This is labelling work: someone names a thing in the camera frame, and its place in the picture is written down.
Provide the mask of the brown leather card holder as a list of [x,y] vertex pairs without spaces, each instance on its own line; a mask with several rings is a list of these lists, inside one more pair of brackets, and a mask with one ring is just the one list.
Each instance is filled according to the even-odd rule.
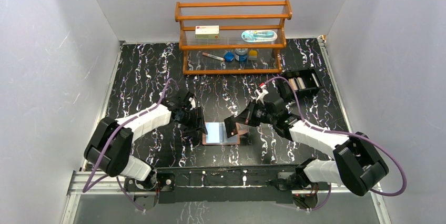
[[241,137],[248,133],[248,129],[243,129],[236,124],[237,133],[228,137],[224,123],[205,123],[208,134],[203,134],[202,143],[204,145],[238,145]]

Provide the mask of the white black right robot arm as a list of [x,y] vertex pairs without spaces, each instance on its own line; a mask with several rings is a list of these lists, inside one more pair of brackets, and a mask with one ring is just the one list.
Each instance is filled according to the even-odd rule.
[[234,136],[236,126],[257,127],[272,125],[276,133],[289,141],[312,147],[330,160],[310,158],[301,163],[287,178],[302,189],[310,189],[319,182],[344,185],[353,194],[363,196],[389,173],[389,168],[375,146],[364,135],[349,136],[305,122],[291,113],[282,98],[250,101],[238,116],[224,120],[227,136]]

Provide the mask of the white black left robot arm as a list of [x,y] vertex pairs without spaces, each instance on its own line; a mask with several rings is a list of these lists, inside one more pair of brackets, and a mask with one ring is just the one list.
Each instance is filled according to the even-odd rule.
[[84,158],[110,177],[133,178],[143,190],[152,190],[157,184],[155,168],[130,152],[137,139],[170,123],[180,124],[184,133],[207,133],[202,107],[196,105],[194,94],[181,89],[133,115],[101,119]]

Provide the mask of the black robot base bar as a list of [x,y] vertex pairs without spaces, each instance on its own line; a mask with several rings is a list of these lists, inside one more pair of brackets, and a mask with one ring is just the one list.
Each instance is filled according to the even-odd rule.
[[297,165],[160,168],[159,203],[193,201],[292,203],[292,191],[308,185]]

